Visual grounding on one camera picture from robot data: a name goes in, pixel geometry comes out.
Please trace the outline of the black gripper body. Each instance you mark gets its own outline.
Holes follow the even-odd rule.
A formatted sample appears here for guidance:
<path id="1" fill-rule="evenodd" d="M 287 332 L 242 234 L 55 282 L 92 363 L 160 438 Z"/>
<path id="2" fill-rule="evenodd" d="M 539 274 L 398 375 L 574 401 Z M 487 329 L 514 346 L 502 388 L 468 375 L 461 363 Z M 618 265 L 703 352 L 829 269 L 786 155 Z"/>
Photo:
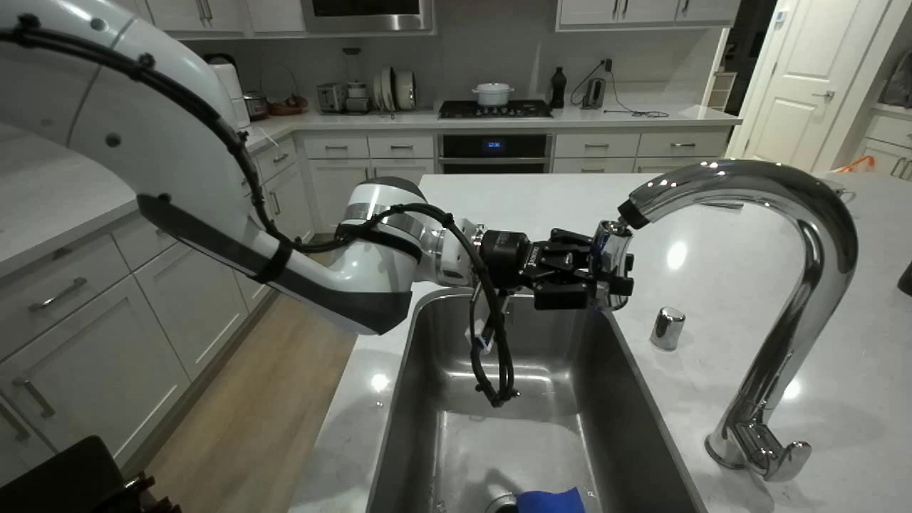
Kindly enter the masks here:
<path id="1" fill-rule="evenodd" d="M 502 295 L 531 289 L 539 309 L 579 309 L 589 301 L 592 242 L 581 234 L 554 228 L 534 242 L 522 230 L 487 230 L 478 252 Z"/>

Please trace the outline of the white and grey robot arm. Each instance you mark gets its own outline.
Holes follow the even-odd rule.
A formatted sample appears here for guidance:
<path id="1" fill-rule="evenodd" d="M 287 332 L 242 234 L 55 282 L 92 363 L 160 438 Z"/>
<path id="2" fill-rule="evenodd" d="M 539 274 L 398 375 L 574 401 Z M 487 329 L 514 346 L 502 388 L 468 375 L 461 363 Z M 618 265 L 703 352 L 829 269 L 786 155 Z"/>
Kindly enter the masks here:
<path id="1" fill-rule="evenodd" d="M 397 326 L 418 282 L 477 287 L 490 332 L 520 289 L 574 309 L 605 287 L 586 238 L 554 262 L 541 242 L 451 214 L 407 178 L 358 181 L 331 238 L 339 259 L 321 265 L 264 211 L 213 69 L 113 0 L 0 0 L 0 44 L 9 124 L 101 161 L 155 228 L 344 324 Z"/>

